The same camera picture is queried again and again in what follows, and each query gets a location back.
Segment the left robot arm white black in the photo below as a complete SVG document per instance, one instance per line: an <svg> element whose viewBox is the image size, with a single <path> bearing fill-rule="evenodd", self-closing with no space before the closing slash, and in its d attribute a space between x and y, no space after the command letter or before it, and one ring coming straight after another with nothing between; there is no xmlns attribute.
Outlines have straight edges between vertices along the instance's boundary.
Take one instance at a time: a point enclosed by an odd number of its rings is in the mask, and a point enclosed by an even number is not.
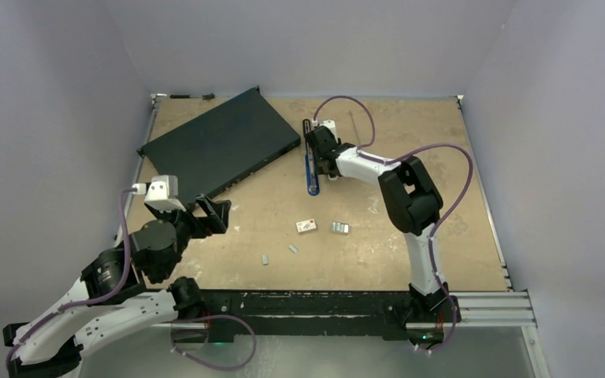
<svg viewBox="0 0 605 378"><path fill-rule="evenodd" d="M191 239L226 233L231 202L197 195L183 204L168 192L157 194L153 184L149 189L144 205L152 221L101 252L44 314L4 327L9 376L61 377L76 371L90 352L126 335L206 314L195 279L181 277L152 292L147 283L167 280Z"/></svg>

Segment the blue black stapler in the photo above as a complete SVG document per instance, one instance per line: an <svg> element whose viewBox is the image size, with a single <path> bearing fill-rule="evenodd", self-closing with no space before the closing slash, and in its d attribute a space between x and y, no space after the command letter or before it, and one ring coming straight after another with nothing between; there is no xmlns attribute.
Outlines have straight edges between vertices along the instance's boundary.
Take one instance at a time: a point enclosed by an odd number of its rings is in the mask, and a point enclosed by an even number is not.
<svg viewBox="0 0 605 378"><path fill-rule="evenodd" d="M311 196L316 196L320 192L318 183L318 174L316 173L316 166L314 162L314 153L309 143L304 139L305 143L305 164L306 164L306 185L307 193Z"/></svg>

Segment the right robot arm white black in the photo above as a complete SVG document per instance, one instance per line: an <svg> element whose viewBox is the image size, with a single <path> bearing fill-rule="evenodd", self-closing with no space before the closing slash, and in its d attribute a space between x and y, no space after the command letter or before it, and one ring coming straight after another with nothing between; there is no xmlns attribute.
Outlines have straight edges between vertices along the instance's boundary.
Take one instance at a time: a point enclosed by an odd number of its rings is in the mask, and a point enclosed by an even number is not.
<svg viewBox="0 0 605 378"><path fill-rule="evenodd" d="M424 163L415 156L387 160L341 143L331 128L317 126L304 133L315 172L347 177L379 187L388 218L402 232L410 263L410 308L428 321L442 309L457 305L437 261L435 233L444 201Z"/></svg>

